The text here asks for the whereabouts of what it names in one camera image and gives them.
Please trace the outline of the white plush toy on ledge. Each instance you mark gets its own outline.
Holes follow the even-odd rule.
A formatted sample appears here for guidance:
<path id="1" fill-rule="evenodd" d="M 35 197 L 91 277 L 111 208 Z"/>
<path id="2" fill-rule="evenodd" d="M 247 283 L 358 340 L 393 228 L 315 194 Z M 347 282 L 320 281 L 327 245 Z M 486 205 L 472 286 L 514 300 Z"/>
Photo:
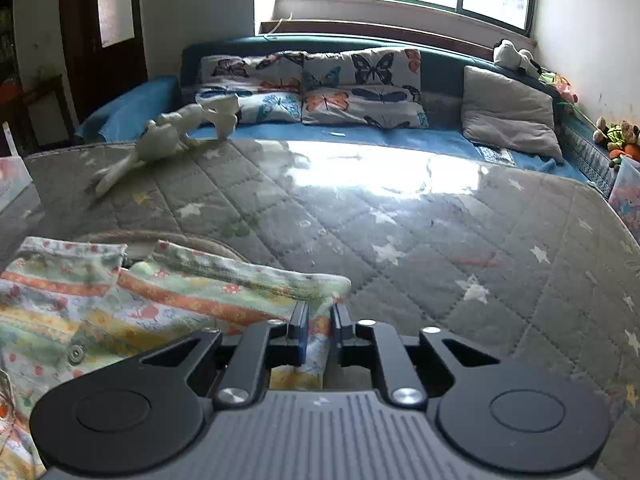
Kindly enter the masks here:
<path id="1" fill-rule="evenodd" d="M 534 60 L 529 50 L 518 50 L 509 39 L 500 40 L 494 45 L 492 62 L 506 70 L 536 79 L 542 73 L 540 65 Z"/>

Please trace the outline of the grey cushion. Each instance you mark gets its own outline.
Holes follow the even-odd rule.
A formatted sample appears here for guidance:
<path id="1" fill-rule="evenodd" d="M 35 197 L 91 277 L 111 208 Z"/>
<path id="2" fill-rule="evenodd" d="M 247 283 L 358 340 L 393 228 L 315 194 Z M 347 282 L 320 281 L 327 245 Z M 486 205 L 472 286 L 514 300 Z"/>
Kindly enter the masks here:
<path id="1" fill-rule="evenodd" d="M 490 70 L 465 66 L 461 125 L 475 144 L 564 162 L 552 97 Z"/>

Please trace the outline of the dark wooden door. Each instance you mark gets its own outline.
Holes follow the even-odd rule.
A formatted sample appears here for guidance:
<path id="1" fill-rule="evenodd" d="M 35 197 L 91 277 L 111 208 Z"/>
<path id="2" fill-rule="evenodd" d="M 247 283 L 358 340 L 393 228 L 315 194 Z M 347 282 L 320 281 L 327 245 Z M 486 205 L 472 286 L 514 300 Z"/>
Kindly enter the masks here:
<path id="1" fill-rule="evenodd" d="M 148 80 L 140 0 L 58 0 L 70 94 L 83 122 Z"/>

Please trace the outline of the pile of colourful plush toys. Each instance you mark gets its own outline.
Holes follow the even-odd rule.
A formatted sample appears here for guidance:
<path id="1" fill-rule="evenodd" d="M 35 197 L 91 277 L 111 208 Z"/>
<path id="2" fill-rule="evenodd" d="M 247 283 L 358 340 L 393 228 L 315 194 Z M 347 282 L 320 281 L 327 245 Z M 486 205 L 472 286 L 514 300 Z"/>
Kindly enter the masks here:
<path id="1" fill-rule="evenodd" d="M 601 148 L 608 151 L 608 166 L 615 172 L 620 170 L 620 165 L 625 158 L 640 162 L 639 127 L 626 120 L 620 124 L 608 124 L 604 117 L 600 116 L 596 121 L 592 140 Z"/>

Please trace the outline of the tissue box with tissue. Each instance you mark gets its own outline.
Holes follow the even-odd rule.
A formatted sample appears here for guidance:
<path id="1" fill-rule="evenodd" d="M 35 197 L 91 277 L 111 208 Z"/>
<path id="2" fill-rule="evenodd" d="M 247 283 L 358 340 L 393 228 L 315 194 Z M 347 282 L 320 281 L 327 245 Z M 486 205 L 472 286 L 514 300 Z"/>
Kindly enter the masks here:
<path id="1" fill-rule="evenodd" d="M 1 157 L 0 212 L 8 208 L 32 184 L 24 159 L 18 154 L 9 124 L 2 124 L 9 155 Z"/>

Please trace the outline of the teal blue sofa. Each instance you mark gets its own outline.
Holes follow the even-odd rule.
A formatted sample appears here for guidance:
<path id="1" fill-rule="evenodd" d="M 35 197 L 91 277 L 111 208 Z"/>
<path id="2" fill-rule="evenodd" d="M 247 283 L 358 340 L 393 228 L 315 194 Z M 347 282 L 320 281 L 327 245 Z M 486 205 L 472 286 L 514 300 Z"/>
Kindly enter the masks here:
<path id="1" fill-rule="evenodd" d="M 81 143 L 136 140 L 192 108 L 235 105 L 234 136 L 412 148 L 581 180 L 614 171 L 554 89 L 472 56 L 372 39 L 254 36 L 194 44 L 175 76 L 100 107 Z"/>

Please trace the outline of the grey quilted star table cover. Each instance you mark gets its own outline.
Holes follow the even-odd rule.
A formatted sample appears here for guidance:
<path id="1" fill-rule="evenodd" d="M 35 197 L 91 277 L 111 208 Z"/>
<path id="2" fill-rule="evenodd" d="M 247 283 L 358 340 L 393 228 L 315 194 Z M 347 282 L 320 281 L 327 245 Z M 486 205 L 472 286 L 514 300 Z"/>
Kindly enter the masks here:
<path id="1" fill-rule="evenodd" d="M 355 318 L 434 325 L 602 396 L 613 421 L 597 473 L 639 474 L 639 245 L 590 185 L 398 148 L 211 143 L 128 174 L 125 144 L 32 156 L 1 222 L 1 275 L 29 237 L 172 244 L 348 278 Z"/>

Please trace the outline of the colourful patterned child garment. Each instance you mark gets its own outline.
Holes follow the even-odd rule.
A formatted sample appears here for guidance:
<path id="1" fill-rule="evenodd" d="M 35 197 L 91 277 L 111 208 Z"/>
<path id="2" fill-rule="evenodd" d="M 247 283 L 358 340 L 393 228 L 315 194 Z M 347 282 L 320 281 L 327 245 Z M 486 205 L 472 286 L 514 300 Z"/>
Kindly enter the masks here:
<path id="1" fill-rule="evenodd" d="M 29 415 L 50 389 L 204 327 L 227 335 L 309 308 L 306 361 L 278 367 L 275 389 L 318 389 L 329 354 L 330 311 L 344 276 L 258 266 L 156 243 L 126 266 L 125 249 L 29 237 L 1 275 L 1 474 L 35 479 L 42 461 Z"/>

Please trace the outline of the orange green plush toy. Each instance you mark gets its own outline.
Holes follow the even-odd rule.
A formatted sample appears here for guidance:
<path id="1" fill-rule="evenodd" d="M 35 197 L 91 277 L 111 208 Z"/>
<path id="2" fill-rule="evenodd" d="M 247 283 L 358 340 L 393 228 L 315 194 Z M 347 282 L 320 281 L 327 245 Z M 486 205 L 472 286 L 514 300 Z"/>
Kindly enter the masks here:
<path id="1" fill-rule="evenodd" d="M 539 76 L 539 81 L 555 88 L 564 101 L 570 104 L 578 103 L 578 95 L 574 91 L 572 84 L 561 74 L 544 70 Z"/>

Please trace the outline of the white plush rabbit toy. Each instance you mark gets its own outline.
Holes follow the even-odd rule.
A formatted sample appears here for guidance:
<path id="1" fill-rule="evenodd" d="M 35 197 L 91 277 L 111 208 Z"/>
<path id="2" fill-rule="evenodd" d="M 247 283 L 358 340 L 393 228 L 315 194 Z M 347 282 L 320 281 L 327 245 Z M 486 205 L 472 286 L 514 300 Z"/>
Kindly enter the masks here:
<path id="1" fill-rule="evenodd" d="M 190 133 L 206 122 L 214 127 L 215 140 L 227 140 L 238 124 L 239 111 L 239 97 L 235 93 L 211 98 L 197 96 L 194 103 L 149 120 L 134 149 L 126 157 L 93 175 L 94 195 L 104 196 L 134 168 L 158 162 L 179 150 L 198 148 L 207 139 L 191 138 Z"/>

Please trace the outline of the butterfly print pillow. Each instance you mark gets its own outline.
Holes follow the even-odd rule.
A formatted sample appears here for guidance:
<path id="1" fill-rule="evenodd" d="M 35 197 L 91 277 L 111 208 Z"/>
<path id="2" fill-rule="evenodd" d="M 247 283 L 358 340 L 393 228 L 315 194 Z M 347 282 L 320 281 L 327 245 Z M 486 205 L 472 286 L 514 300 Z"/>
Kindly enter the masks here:
<path id="1" fill-rule="evenodd" d="M 266 56 L 209 55 L 201 58 L 195 97 L 235 93 L 239 123 L 300 122 L 303 111 L 305 53 L 282 51 Z"/>
<path id="2" fill-rule="evenodd" d="M 398 47 L 306 55 L 302 121 L 381 130 L 427 128 L 421 52 Z"/>

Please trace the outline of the transparent plastic storage box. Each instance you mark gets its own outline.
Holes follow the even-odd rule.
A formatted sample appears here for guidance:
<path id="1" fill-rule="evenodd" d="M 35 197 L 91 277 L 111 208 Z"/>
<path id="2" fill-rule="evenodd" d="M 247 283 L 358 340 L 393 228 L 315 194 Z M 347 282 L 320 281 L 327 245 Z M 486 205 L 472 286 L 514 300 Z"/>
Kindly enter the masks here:
<path id="1" fill-rule="evenodd" d="M 640 240 L 640 171 L 639 163 L 632 158 L 623 156 L 620 160 L 620 170 L 617 171 L 608 203 L 638 242 Z"/>

